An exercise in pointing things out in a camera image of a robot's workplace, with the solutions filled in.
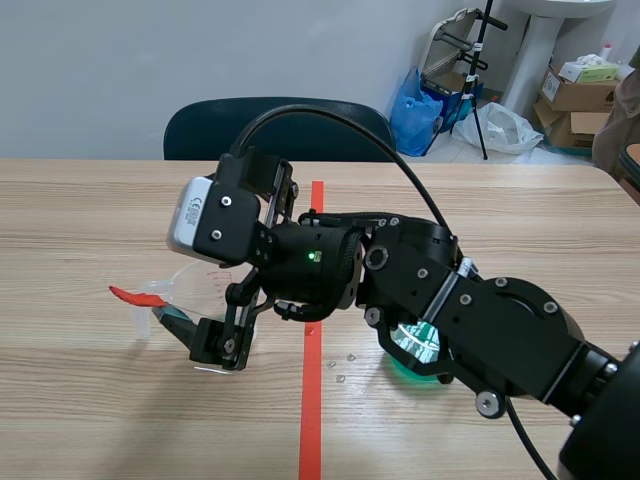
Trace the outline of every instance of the clear plastic cup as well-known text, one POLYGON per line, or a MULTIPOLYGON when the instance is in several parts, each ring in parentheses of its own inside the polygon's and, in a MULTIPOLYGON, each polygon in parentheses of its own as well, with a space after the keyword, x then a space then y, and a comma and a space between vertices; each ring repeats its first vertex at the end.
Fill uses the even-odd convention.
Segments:
MULTIPOLYGON (((224 321, 227 286, 231 282, 241 282, 250 271, 251 266, 248 264, 223 269, 214 263, 196 260, 178 270, 170 279, 146 282, 138 287, 138 291, 159 295, 164 301, 182 310, 195 323, 201 317, 224 321)), ((151 309, 132 306, 131 314, 136 335, 148 339, 151 336, 151 325, 155 322, 151 309)))

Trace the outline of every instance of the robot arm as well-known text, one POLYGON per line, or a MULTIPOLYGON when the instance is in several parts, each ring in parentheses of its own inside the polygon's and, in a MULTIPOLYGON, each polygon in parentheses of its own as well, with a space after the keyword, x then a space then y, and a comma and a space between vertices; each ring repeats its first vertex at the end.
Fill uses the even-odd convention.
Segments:
POLYGON ((509 397, 524 395, 569 416, 574 431, 560 458, 576 478, 633 477, 640 446, 631 436, 640 427, 637 349, 620 363, 585 341, 544 290, 516 278, 483 280, 443 222, 313 210, 292 222, 298 187, 291 165, 252 149, 232 152, 215 175, 185 187, 168 237, 180 253, 254 266, 228 287, 224 322, 203 318, 195 325, 156 312, 191 360, 241 370, 261 311, 314 322, 355 301, 384 350, 419 375, 442 383, 458 378, 476 393, 484 417, 502 416, 509 397), (269 205, 263 222, 258 198, 269 205), (260 290, 267 301, 256 306, 260 290), (438 329, 437 362, 423 364, 392 341, 399 324, 416 322, 438 329))

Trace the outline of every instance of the blue plastic bag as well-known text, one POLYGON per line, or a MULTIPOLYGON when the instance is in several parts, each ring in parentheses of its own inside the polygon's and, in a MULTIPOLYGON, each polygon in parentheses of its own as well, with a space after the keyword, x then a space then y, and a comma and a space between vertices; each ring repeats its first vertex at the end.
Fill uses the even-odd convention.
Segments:
POLYGON ((414 157, 422 155, 433 138, 433 127, 442 102, 420 90, 420 74, 413 67, 404 79, 391 110, 391 128, 398 151, 414 157))

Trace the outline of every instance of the white plastic bag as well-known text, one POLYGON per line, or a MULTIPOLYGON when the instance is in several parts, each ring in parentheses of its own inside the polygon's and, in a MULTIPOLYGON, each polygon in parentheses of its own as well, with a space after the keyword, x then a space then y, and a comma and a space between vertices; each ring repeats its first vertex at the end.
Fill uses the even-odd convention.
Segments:
MULTIPOLYGON (((497 103, 489 103, 478 110, 484 145, 489 150, 519 154, 531 150, 544 138, 524 118, 497 103)), ((453 129, 456 140, 480 147, 478 129, 473 115, 468 115, 453 129)))

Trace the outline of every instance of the cardboard box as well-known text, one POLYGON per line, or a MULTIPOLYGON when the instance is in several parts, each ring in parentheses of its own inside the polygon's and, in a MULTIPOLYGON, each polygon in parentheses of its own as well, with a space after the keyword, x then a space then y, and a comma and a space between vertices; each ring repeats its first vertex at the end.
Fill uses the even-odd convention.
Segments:
POLYGON ((609 118, 608 113, 559 112, 542 98, 533 106, 548 142, 561 149, 590 149, 595 134, 609 118))
POLYGON ((562 66, 558 76, 573 83, 606 82, 614 80, 618 70, 620 67, 612 63, 578 65, 576 62, 567 62, 562 66))
POLYGON ((542 98, 559 112, 603 112, 613 108, 613 94, 618 82, 572 83, 560 78, 551 67, 542 85, 542 98))

